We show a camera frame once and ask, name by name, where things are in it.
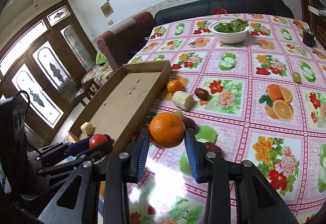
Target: metal screw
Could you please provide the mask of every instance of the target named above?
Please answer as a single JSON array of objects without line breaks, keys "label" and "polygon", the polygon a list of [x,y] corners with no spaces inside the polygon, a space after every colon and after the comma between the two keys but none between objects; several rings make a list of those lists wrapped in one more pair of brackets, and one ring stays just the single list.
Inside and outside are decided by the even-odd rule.
[{"label": "metal screw", "polygon": [[88,167],[90,167],[91,165],[92,165],[92,162],[89,161],[89,160],[83,162],[83,167],[84,167],[84,168],[88,168]]},{"label": "metal screw", "polygon": [[129,157],[129,154],[127,153],[127,152],[121,152],[120,154],[119,154],[119,158],[120,159],[126,159],[126,158],[128,158]]},{"label": "metal screw", "polygon": [[216,157],[216,154],[215,154],[214,152],[207,152],[207,153],[206,153],[206,156],[207,156],[207,158],[211,158],[211,159],[213,159],[213,158]]},{"label": "metal screw", "polygon": [[251,167],[251,166],[252,166],[252,162],[251,162],[250,160],[244,160],[244,161],[243,161],[243,164],[244,164],[244,166],[246,166],[246,167]]}]

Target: black sofa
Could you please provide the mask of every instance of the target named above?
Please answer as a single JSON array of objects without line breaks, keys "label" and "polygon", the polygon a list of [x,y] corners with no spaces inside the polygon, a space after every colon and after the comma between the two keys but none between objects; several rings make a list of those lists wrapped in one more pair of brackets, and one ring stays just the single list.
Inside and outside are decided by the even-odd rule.
[{"label": "black sofa", "polygon": [[199,0],[160,10],[155,15],[156,26],[201,16],[214,15],[214,10],[227,13],[257,13],[294,18],[282,0]]}]

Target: glass window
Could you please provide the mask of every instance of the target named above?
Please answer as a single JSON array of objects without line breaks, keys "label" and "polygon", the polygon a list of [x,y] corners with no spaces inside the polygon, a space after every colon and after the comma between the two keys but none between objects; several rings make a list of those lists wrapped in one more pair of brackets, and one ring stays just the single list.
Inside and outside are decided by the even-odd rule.
[{"label": "glass window", "polygon": [[12,78],[12,83],[17,90],[25,90],[29,93],[31,108],[52,128],[55,127],[63,111],[51,100],[37,83],[26,64],[23,64]]},{"label": "glass window", "polygon": [[74,28],[71,25],[68,25],[66,28],[62,29],[61,34],[65,38],[70,49],[78,58],[79,62],[87,71],[89,71],[93,66],[95,66],[95,61],[92,59],[85,46],[81,43],[75,33]]},{"label": "glass window", "polygon": [[50,43],[47,41],[40,46],[33,57],[52,85],[70,101],[78,90]]},{"label": "glass window", "polygon": [[58,10],[52,12],[51,14],[49,14],[46,17],[48,18],[48,22],[50,23],[50,25],[53,26],[69,15],[70,15],[70,12],[69,12],[67,6],[63,6],[62,8],[59,8]]},{"label": "glass window", "polygon": [[26,32],[12,48],[5,54],[0,61],[0,70],[5,75],[16,59],[25,52],[25,50],[34,42],[41,34],[47,31],[47,27],[43,20],[38,22],[28,32]]}]

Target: peeled yam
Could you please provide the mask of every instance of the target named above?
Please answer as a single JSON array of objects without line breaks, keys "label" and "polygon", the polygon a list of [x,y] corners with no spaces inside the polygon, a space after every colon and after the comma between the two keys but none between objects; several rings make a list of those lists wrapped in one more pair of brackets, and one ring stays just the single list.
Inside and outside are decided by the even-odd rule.
[{"label": "peeled yam", "polygon": [[90,134],[93,133],[95,127],[91,123],[85,122],[85,123],[82,124],[80,129],[81,129],[82,133],[90,135]]},{"label": "peeled yam", "polygon": [[176,91],[172,96],[172,102],[176,106],[189,111],[194,103],[194,99],[190,94],[184,91]]}]

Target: green vegetable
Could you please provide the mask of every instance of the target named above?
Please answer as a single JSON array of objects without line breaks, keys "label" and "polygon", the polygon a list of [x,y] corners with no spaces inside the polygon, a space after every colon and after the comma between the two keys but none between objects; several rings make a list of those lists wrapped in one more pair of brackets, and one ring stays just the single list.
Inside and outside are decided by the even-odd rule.
[{"label": "green vegetable", "polygon": [[247,21],[236,19],[228,23],[219,23],[214,27],[214,30],[220,33],[238,33],[243,31],[248,25]]}]

